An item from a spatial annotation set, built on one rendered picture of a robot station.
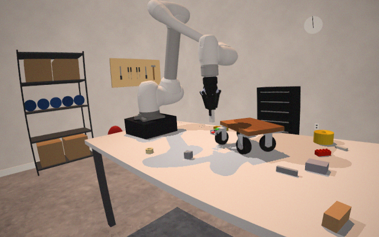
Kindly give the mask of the red toy brick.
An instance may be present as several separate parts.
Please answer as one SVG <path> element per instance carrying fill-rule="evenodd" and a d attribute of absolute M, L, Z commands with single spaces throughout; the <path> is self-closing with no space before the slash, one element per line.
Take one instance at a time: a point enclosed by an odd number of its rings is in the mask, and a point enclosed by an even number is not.
<path fill-rule="evenodd" d="M 331 151 L 328 150 L 328 149 L 316 149 L 315 150 L 315 155 L 317 155 L 318 157 L 320 156 L 330 156 L 331 155 Z"/>

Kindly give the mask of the yellow short cylinder with center hole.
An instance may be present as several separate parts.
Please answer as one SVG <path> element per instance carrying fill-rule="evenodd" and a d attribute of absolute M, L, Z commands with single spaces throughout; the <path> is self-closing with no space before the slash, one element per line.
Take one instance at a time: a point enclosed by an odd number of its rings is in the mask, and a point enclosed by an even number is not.
<path fill-rule="evenodd" d="M 329 130 L 315 130 L 314 131 L 314 143 L 320 145 L 332 145 L 334 138 L 334 132 Z"/>

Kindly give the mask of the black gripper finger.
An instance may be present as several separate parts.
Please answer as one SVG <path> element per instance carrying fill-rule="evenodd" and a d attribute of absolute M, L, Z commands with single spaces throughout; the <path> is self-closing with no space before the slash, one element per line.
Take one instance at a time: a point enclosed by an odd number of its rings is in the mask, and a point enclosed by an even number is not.
<path fill-rule="evenodd" d="M 213 122 L 215 122 L 215 109 L 218 106 L 219 103 L 219 97 L 220 97 L 221 90 L 216 88 L 213 88 L 213 95 L 212 95 L 212 106 L 213 106 Z"/>
<path fill-rule="evenodd" d="M 209 89 L 209 95 L 205 93 L 205 89 L 200 91 L 205 108 L 209 110 L 209 122 L 213 122 L 212 89 Z"/>

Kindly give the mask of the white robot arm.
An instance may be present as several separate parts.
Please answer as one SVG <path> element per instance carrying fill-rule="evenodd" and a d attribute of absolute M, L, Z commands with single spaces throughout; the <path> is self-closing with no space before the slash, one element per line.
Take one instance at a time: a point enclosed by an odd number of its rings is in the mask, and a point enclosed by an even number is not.
<path fill-rule="evenodd" d="M 177 78 L 180 33 L 199 42 L 198 54 L 201 76 L 216 77 L 218 65 L 229 66 L 236 62 L 238 53 L 229 45 L 218 42 L 214 35 L 204 35 L 187 23 L 189 10 L 178 3 L 151 0 L 147 4 L 149 14 L 167 27 L 164 77 L 159 86 L 156 82 L 141 83 L 138 88 L 139 114 L 135 120 L 150 121 L 165 118 L 159 107 L 178 102 L 184 96 L 184 89 Z"/>

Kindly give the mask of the brown block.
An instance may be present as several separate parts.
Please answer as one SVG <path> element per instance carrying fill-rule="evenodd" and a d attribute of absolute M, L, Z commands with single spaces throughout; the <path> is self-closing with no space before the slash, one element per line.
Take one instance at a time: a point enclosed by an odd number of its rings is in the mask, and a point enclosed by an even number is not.
<path fill-rule="evenodd" d="M 322 226 L 337 233 L 348 221 L 351 206 L 336 201 L 323 214 Z"/>

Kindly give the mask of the brown wooden dolly with caster wheels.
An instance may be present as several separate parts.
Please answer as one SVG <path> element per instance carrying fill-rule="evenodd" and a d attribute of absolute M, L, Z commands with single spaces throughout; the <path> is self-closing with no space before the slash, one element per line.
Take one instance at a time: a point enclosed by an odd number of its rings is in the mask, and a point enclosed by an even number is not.
<path fill-rule="evenodd" d="M 257 120 L 254 118 L 224 120 L 220 121 L 220 125 L 222 126 L 210 130 L 210 134 L 215 135 L 215 141 L 218 144 L 224 145 L 228 142 L 229 139 L 229 135 L 226 132 L 226 129 L 229 128 L 235 130 L 238 137 L 238 140 L 236 141 L 236 148 L 240 154 L 248 154 L 251 151 L 252 145 L 249 139 L 259 134 L 263 134 L 259 140 L 260 148 L 266 152 L 274 150 L 276 147 L 276 141 L 273 137 L 273 133 L 282 133 L 285 131 L 284 126 Z"/>

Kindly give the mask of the dark grey rectangular bar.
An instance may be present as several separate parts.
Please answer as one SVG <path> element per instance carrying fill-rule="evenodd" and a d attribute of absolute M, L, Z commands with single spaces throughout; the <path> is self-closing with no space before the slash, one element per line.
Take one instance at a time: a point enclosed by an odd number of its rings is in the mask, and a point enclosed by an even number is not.
<path fill-rule="evenodd" d="M 292 176 L 295 176 L 295 177 L 298 176 L 298 170 L 290 169 L 290 168 L 279 166 L 279 165 L 276 166 L 276 171 L 280 172 L 280 173 L 292 175 Z"/>

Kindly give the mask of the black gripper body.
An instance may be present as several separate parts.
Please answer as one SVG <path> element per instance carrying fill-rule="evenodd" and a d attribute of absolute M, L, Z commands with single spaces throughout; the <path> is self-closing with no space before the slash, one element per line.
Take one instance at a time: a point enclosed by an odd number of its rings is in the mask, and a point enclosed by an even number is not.
<path fill-rule="evenodd" d="M 207 95 L 209 95 L 209 89 L 212 88 L 212 94 L 213 94 L 213 88 L 218 89 L 217 87 L 217 77 L 204 77 L 203 78 L 203 84 L 205 89 L 205 92 Z"/>

